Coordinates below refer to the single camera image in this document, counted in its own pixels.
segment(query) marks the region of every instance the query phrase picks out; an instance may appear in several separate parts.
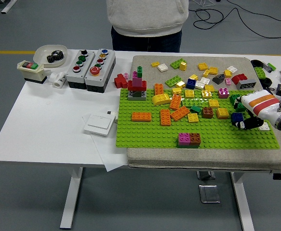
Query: green lego baseplate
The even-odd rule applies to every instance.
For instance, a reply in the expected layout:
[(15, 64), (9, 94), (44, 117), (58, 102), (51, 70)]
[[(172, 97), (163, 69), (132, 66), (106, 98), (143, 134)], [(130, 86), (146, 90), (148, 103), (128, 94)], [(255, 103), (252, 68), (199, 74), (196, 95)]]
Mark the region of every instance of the green lego baseplate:
[[(252, 90), (231, 90), (230, 96), (234, 94), (246, 95)], [(170, 97), (171, 90), (164, 90)], [(192, 104), (203, 108), (208, 107), (209, 99), (201, 97), (201, 90), (194, 90), (195, 98)], [(129, 101), (128, 90), (121, 89), (120, 107), (117, 128), (117, 147), (128, 148), (176, 148), (177, 138), (180, 132), (200, 133), (201, 144), (199, 148), (204, 149), (279, 149), (280, 146), (271, 125), (268, 131), (259, 131), (258, 128), (242, 130), (231, 124), (229, 119), (217, 119), (216, 110), (213, 108), (214, 116), (211, 119), (202, 118), (199, 114), (198, 123), (189, 123), (187, 116), (175, 122), (171, 119), (171, 126), (161, 126), (160, 110), (169, 109), (168, 104), (154, 106), (152, 97), (153, 89), (147, 89), (146, 101)], [(212, 93), (212, 99), (217, 99), (221, 108), (227, 108), (229, 115), (236, 112), (230, 98), (219, 99), (218, 93)], [(151, 112), (151, 122), (132, 122), (132, 112)], [(248, 113), (243, 112), (244, 119)]]

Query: orange lego brick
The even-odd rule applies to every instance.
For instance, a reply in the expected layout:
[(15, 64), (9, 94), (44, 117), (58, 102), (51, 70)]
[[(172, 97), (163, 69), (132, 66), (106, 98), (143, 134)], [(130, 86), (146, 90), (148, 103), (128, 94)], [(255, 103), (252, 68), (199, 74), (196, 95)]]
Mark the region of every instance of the orange lego brick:
[(164, 86), (162, 83), (154, 84), (154, 94), (155, 95), (164, 94)]
[(133, 112), (132, 121), (134, 121), (134, 122), (151, 122), (151, 112)]
[(171, 118), (174, 119), (174, 121), (178, 121), (188, 115), (190, 113), (189, 109), (185, 106), (180, 107), (178, 110), (172, 112), (170, 114)]
[(172, 110), (177, 110), (181, 105), (181, 95), (173, 95), (173, 99), (170, 102), (169, 108)]
[(161, 126), (170, 126), (170, 110), (169, 109), (161, 109)]

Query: cable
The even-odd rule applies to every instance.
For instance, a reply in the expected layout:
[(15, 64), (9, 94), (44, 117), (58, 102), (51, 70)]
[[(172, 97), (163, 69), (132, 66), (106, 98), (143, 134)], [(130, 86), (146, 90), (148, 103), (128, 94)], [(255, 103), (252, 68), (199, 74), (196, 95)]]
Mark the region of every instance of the cable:
[[(233, 12), (234, 10), (237, 11), (239, 18), (240, 18), (241, 22), (245, 25), (245, 27), (247, 27), (247, 28), (248, 28), (250, 31), (252, 31), (253, 33), (257, 34), (257, 35), (260, 36), (260, 37), (266, 38), (266, 39), (281, 39), (281, 36), (279, 36), (279, 37), (267, 37), (267, 36), (260, 35), (259, 33), (253, 31), (252, 29), (250, 29), (250, 28), (246, 25), (246, 23), (243, 21), (243, 19), (241, 18), (241, 15), (240, 15), (240, 13), (239, 13), (239, 9), (236, 8), (236, 7), (233, 8), (225, 17), (224, 17), (224, 15), (223, 15), (222, 12), (220, 12), (220, 11), (218, 11), (218, 10), (216, 10), (216, 9), (196, 9), (196, 10), (190, 10), (190, 9), (189, 9), (189, 11), (195, 12), (196, 15), (197, 15), (197, 17), (200, 18), (200, 20), (195, 21), (195, 22), (193, 23), (193, 25), (194, 25), (194, 27), (196, 27), (196, 28), (198, 28), (198, 29), (201, 29), (201, 30), (209, 30), (209, 29), (211, 29), (212, 27), (214, 27), (214, 26), (216, 26), (217, 24), (219, 24), (220, 22), (223, 22), (223, 21), (231, 14), (231, 12)], [(208, 22), (208, 20), (211, 18), (211, 15), (210, 15), (210, 13), (209, 13), (208, 11), (215, 11), (215, 12), (220, 13), (220, 14), (222, 15), (222, 19), (219, 20), (218, 22)], [(206, 13), (208, 14), (208, 18), (207, 18), (207, 19), (201, 18), (201, 17), (198, 15), (198, 12), (206, 12)], [(248, 12), (253, 13), (253, 14), (258, 14), (258, 15), (264, 15), (264, 16), (270, 17), (270, 18), (272, 18), (272, 19), (274, 19), (274, 20), (281, 21), (280, 19), (273, 18), (273, 17), (271, 17), (271, 16), (269, 16), (269, 15), (266, 15), (266, 14), (254, 13), (254, 12), (251, 12), (251, 11), (248, 11)], [(205, 23), (213, 24), (213, 25), (210, 26), (210, 27), (208, 27), (208, 28), (203, 28), (203, 27), (196, 26), (196, 23), (198, 23), (198, 22), (205, 22)]]

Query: table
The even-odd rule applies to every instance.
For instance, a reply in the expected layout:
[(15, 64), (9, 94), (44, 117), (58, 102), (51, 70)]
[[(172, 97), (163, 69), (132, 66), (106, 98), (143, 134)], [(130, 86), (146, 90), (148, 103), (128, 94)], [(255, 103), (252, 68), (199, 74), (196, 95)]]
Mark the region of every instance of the table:
[[(78, 50), (68, 50), (66, 62), (52, 70), (66, 72), (77, 52)], [(70, 89), (67, 83), (62, 89), (56, 89), (52, 87), (53, 79), (42, 85), (26, 82), (0, 132), (0, 162), (68, 168), (72, 177), (61, 228), (71, 228), (82, 168), (104, 166), (93, 140), (82, 131), (82, 116), (96, 111), (117, 110), (120, 90), (115, 88), (113, 81), (117, 74), (131, 70), (135, 55), (247, 57), (281, 67), (280, 56), (117, 51), (117, 64), (103, 94)], [(268, 76), (272, 79), (273, 86), (276, 86), (278, 79), (274, 77), (274, 73)], [(115, 149), (110, 149), (109, 154), (114, 160), (116, 155), (120, 156)], [(243, 227), (253, 230), (241, 176), (242, 173), (232, 173), (241, 221)]]

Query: yellow lego brick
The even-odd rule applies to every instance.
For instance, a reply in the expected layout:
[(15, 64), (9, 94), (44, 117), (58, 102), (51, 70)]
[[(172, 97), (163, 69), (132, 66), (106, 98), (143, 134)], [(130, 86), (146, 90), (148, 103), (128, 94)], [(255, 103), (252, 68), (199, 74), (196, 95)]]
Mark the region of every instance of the yellow lego brick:
[(209, 107), (211, 107), (211, 108), (219, 108), (218, 100), (209, 99)]
[(202, 90), (201, 94), (204, 99), (212, 98), (212, 94), (209, 90)]
[(185, 70), (187, 69), (187, 63), (181, 62), (181, 63), (180, 63), (180, 66), (179, 66), (179, 69), (180, 69), (181, 71), (185, 71)]
[(213, 85), (204, 85), (205, 90), (209, 90), (210, 92), (215, 92)]
[(202, 76), (203, 77), (208, 77), (209, 73), (210, 73), (209, 70), (205, 70)]
[(160, 65), (160, 63), (159, 63), (159, 62), (154, 62), (154, 63), (151, 63), (151, 66), (152, 66), (152, 67), (157, 67), (158, 65)]
[(206, 63), (198, 64), (198, 68), (200, 71), (204, 71), (208, 69), (208, 65)]
[(170, 100), (168, 94), (160, 94), (160, 95), (153, 96), (152, 102), (153, 102), (154, 106), (157, 106), (157, 105), (161, 105), (161, 104), (170, 103), (171, 100)]
[(217, 67), (210, 66), (210, 68), (209, 68), (209, 74), (211, 74), (211, 75), (217, 75), (217, 73), (218, 73)]
[(173, 94), (181, 95), (181, 92), (182, 92), (181, 88), (173, 88)]
[(189, 113), (187, 115), (187, 117), (188, 117), (189, 123), (198, 123), (199, 122), (197, 113)]
[(177, 88), (184, 88), (185, 87), (185, 82), (180, 81), (175, 85)]
[(232, 75), (231, 71), (225, 70), (224, 74), (225, 74), (225, 78), (231, 78), (231, 75)]
[(216, 116), (218, 119), (228, 119), (229, 113), (228, 113), (227, 108), (217, 108)]
[(198, 76), (197, 75), (191, 75), (189, 78), (190, 79), (194, 79), (194, 80), (198, 80)]
[(194, 99), (195, 98), (194, 90), (185, 90), (185, 98)]

